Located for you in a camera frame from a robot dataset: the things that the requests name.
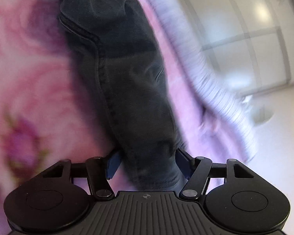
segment black fabric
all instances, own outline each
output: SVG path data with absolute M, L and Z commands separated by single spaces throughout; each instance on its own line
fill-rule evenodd
M 178 191 L 181 137 L 166 95 L 158 43 L 137 0 L 60 0 L 59 20 L 76 69 L 124 151 L 139 190 Z

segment crosshair marking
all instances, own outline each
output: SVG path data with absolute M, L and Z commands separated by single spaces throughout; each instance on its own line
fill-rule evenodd
M 145 199 L 149 199 L 149 198 L 151 197 L 151 195 L 150 195 L 150 194 L 144 194 L 143 197 L 144 197 Z

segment jeans seam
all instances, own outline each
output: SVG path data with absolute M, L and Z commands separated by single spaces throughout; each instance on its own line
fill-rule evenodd
M 161 67 L 161 70 L 159 71 L 159 73 L 157 74 L 157 76 L 156 76 L 156 78 L 155 78 L 156 83 L 158 83 L 159 79 L 161 79 L 161 77 L 163 76 L 163 74 L 164 74 L 164 69 L 165 69 L 165 67 L 164 67 L 164 63 L 163 63 L 163 61 L 162 61 L 162 67 Z
M 115 105 L 113 104 L 111 100 L 112 99 L 111 95 L 107 89 L 108 80 L 104 70 L 105 50 L 103 48 L 103 44 L 101 43 L 98 36 L 96 36 L 95 34 L 89 33 L 85 29 L 82 29 L 80 26 L 78 26 L 77 24 L 72 22 L 70 19 L 68 19 L 63 13 L 60 13 L 59 21 L 66 28 L 66 30 L 70 31 L 73 34 L 78 35 L 81 38 L 87 39 L 95 44 L 98 50 L 98 58 L 99 58 L 98 67 L 97 67 L 98 75 L 95 75 L 95 78 L 96 78 L 96 81 L 97 79 L 99 80 L 99 82 L 97 83 L 99 83 L 99 89 L 101 89 L 101 92 L 104 96 L 105 106 L 110 116 L 110 119 L 109 118 L 108 119 L 112 126 L 112 131 L 116 135 L 118 135 L 117 139 L 122 143 L 122 145 L 127 146 L 127 144 L 123 142 L 122 138 L 124 137 L 122 133 L 120 132 L 120 130 L 118 129 L 118 120 L 115 117 L 115 109 L 114 109 Z

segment pink rose print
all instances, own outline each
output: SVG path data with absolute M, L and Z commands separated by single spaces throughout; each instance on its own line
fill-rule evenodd
M 11 128 L 10 133 L 3 137 L 6 160 L 16 184 L 20 185 L 38 172 L 48 151 L 41 149 L 41 139 L 33 124 L 25 118 L 13 121 L 6 115 L 6 121 Z
M 6 33 L 0 47 L 30 55 L 67 55 L 57 26 L 59 10 L 59 0 L 0 0 L 0 32 Z

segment floral pattern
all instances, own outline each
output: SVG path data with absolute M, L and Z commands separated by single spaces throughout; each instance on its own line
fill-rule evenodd
M 28 120 L 19 116 L 14 121 L 6 115 L 6 121 L 11 129 L 3 136 L 6 161 L 18 186 L 38 173 L 48 150 L 41 148 L 41 139 Z

